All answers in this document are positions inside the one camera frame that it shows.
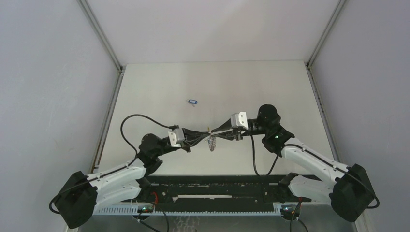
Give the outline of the metal keyring with yellow tip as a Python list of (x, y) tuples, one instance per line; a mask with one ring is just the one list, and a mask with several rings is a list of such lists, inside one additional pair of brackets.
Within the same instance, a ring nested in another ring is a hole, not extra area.
[(208, 137), (206, 139), (209, 150), (213, 152), (216, 149), (216, 138), (213, 137), (210, 127), (208, 129)]

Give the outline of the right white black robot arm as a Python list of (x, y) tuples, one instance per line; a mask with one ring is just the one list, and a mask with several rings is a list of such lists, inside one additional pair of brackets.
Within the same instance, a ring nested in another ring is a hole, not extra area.
[(325, 203), (348, 222), (355, 222), (365, 210), (380, 206), (364, 167), (348, 166), (314, 151), (281, 126), (280, 120), (276, 107), (264, 104), (255, 119), (248, 119), (246, 112), (232, 114), (224, 124), (212, 129), (210, 135), (227, 140), (263, 135), (262, 144), (267, 151), (317, 177), (312, 180), (289, 173), (279, 188), (280, 197), (285, 201), (302, 197)]

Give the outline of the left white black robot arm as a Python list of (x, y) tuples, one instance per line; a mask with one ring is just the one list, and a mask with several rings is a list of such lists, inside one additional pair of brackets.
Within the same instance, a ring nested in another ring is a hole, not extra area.
[(85, 175), (81, 171), (72, 174), (51, 200), (49, 209), (74, 229), (112, 204), (134, 198), (144, 202), (151, 195), (146, 177), (162, 165), (159, 156), (178, 149), (190, 152), (191, 147), (209, 134), (186, 128), (174, 128), (165, 138), (146, 134), (132, 160), (97, 174)]

